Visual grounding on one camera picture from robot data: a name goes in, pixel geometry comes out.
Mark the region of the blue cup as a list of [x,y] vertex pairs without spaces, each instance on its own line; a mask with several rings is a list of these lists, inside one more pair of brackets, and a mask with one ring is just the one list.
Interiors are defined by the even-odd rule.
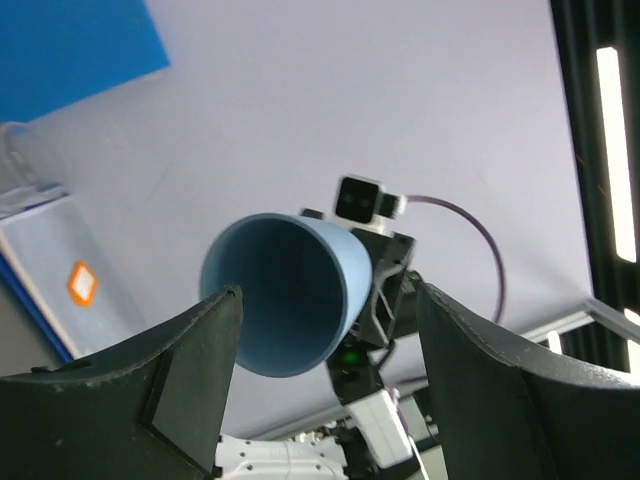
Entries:
[[240,219],[210,245],[199,295],[243,296],[236,362],[271,378],[303,374],[338,347],[365,307],[373,267],[364,244],[324,220],[278,213]]

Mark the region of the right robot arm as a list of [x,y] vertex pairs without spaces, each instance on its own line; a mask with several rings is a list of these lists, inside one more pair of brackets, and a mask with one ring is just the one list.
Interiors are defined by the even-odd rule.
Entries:
[[251,215],[214,241],[200,291],[241,290],[238,365],[269,378],[324,365],[343,407],[281,441],[223,437],[226,478],[380,479],[418,462],[398,394],[381,376],[397,340],[416,330],[414,249],[412,237],[346,229],[312,211]]

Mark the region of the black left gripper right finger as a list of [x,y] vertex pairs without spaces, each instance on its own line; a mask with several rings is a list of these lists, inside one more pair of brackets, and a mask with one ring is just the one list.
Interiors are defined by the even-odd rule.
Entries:
[[449,478],[638,478],[632,375],[556,354],[429,284],[417,326]]

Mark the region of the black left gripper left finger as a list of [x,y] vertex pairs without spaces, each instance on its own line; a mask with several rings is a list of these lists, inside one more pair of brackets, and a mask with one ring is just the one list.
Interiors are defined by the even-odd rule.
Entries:
[[1,380],[5,479],[218,479],[238,352],[229,287],[153,328],[50,370]]

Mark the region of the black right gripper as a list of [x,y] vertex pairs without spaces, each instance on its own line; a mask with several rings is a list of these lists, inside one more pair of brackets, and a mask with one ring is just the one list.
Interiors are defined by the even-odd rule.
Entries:
[[340,226],[303,209],[299,344],[304,350],[392,349],[415,327],[415,239]]

